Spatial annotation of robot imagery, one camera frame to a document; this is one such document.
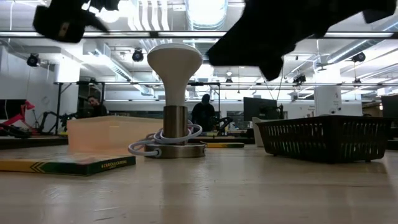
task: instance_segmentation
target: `man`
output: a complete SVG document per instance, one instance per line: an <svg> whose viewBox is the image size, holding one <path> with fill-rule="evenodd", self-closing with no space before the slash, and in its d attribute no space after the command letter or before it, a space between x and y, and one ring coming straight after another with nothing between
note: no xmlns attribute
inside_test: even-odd
<svg viewBox="0 0 398 224"><path fill-rule="evenodd" d="M93 112L91 113L90 117L95 118L108 115L108 110L102 103L100 103L100 100L97 97L89 96L87 100L88 103L93 107Z"/></svg>
<svg viewBox="0 0 398 224"><path fill-rule="evenodd" d="M210 95L205 94L192 110L192 123L199 124L203 131L213 130L213 117L215 116L213 105L210 104Z"/></svg>

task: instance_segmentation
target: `ceiling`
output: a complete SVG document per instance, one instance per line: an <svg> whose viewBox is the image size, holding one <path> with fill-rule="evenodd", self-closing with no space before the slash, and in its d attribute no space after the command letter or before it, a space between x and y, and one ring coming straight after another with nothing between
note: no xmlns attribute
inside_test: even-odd
<svg viewBox="0 0 398 224"><path fill-rule="evenodd" d="M121 7L119 7L121 16L116 22L108 23L108 26L111 30L118 31L132 31L139 30L139 27L129 25L128 20L131 13L130 6L131 2L136 0L121 0ZM187 9L185 7L184 0L166 0L167 1L167 25L170 30L190 30L190 24L187 19ZM38 4L48 4L48 1L36 1L36 0L26 0L26 1L16 1L15 4L12 1L0 1L0 29L1 30L24 30L24 31L33 31L32 29L32 19L34 16L34 7ZM165 1L151 1L151 0L139 0L139 11L134 11L135 15L138 14L138 20L135 19L135 22L138 22L141 28L145 29L145 18L147 18L148 25L147 29L156 30L155 27L158 23L160 25L160 29L164 28L161 19L162 6ZM152 6L156 6L158 17L157 19L152 19ZM244 4L243 1L240 0L232 0L228 3L228 8L226 10L226 15L224 19L223 26L220 30L227 31L233 24L239 19L241 12L243 10ZM398 16L392 16L381 21L377 21L373 24L365 24L363 21L362 15L357 14L349 19L340 22L339 24L334 25L330 28L329 31L382 31L379 30L383 24L391 21L398 22ZM147 64L144 59L143 62L133 62L132 61L132 53L134 49L137 47L144 48L146 46L151 45L155 46L157 44L161 44L162 42L166 42L167 40L137 40L137 39L88 39L83 41L80 45L71 46L66 44L58 44L52 42L50 40L45 39L12 39L11 43L13 46L23 47L22 50L18 50L20 54L29 54L32 51L36 50L41 51L41 47L59 47L62 50L60 52L55 52L48 54L45 50L43 52L37 52L43 57L44 60L47 60L50 63L56 63L59 60L60 54L72 54L74 58L77 58L83 66L81 70L82 76L91 76L95 77L98 81L104 82L114 82L120 81L115 80L115 73L106 65L101 63L100 61L96 61L96 58L92 55L88 55L88 52L92 52L93 49L102 49L103 44L106 44L111 50L110 57L112 60L116 61L116 63L122 67L125 71L127 71L135 81L140 82L156 82L157 76L152 73L152 69ZM183 42L186 44L191 44L192 40L181 40L181 39L173 39L172 42ZM196 47L201 47L201 52L205 51L206 48L212 45L212 42L215 40L196 40ZM333 55L334 53L342 50L344 47L347 48L350 44L353 45L357 40L314 40L307 39L299 42L297 44L296 49L291 53L285 56L285 65L283 68L283 76L282 79L276 79L273 82L291 82L293 77L303 73L307 76L307 82L314 82L313 74L314 67L312 62L315 61L322 56L321 58L328 58L329 55ZM77 48L83 46L83 53ZM353 62L347 62L343 60L340 63L336 63L334 65L329 66L330 68L338 67L341 73L341 82L352 82L357 77L363 77L363 82L366 83L378 83L383 81L395 82L393 80L395 77L398 78L396 71L394 68L385 69L388 66L394 65L394 58L398 56L398 53L395 51L398 50L398 40L385 40L381 43L376 44L370 48L364 48L362 52L366 55L366 60L363 63L357 63L356 69L353 69ZM203 66L201 68L196 77L203 77L203 70L210 71L207 74L207 78L209 82L224 82L226 78L232 78L234 83L237 82L263 82L262 75L257 68L254 67L218 67L211 68L209 70L208 66ZM371 78L365 79L366 76L372 75ZM236 85L226 86L223 89L236 89ZM248 86L250 90L254 89L264 89L266 90L266 86ZM292 90L294 89L291 86L283 86L282 89ZM367 90L376 90L376 87L368 88Z"/></svg>

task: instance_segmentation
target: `white lamp shade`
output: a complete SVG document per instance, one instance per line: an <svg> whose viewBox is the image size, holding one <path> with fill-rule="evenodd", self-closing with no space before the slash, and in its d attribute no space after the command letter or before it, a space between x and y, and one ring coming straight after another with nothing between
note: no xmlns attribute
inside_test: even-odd
<svg viewBox="0 0 398 224"><path fill-rule="evenodd" d="M185 44L162 44L150 50L147 59L163 81L166 106L183 106L187 83L202 64L201 53Z"/></svg>

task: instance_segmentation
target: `desk lamp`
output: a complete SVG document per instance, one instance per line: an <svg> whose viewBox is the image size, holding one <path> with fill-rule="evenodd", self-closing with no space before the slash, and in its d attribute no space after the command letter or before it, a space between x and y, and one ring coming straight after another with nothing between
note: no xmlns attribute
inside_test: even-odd
<svg viewBox="0 0 398 224"><path fill-rule="evenodd" d="M189 79L202 64L201 53L185 44L162 44L154 47L147 59L165 88L163 129L131 144L129 152L164 159L205 156L204 144L187 144L189 139L201 134L202 128L190 123L185 106L185 90Z"/></svg>

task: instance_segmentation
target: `white wall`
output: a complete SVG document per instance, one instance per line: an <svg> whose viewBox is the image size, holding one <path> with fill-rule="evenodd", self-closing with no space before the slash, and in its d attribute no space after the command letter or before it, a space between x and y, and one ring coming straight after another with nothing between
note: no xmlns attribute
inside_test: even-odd
<svg viewBox="0 0 398 224"><path fill-rule="evenodd" d="M35 113L39 122L44 111L57 111L58 85L53 84L55 74L42 67L32 68L24 59L0 49L0 99L27 99L35 105ZM62 95L60 114L75 112L77 107L76 86L71 86ZM26 111L26 121L34 125L32 110ZM55 123L55 118L49 116L46 120L45 131Z"/></svg>
<svg viewBox="0 0 398 224"><path fill-rule="evenodd" d="M192 110L198 102L188 102L185 106ZM284 111L288 112L289 119L305 118L307 114L315 109L314 102L280 102ZM105 101L109 111L162 111L164 101ZM218 102L212 102L215 110L218 111ZM362 104L357 102L343 102L342 115L362 116ZM222 101L220 104L221 117L225 117L227 111L243 111L243 101Z"/></svg>

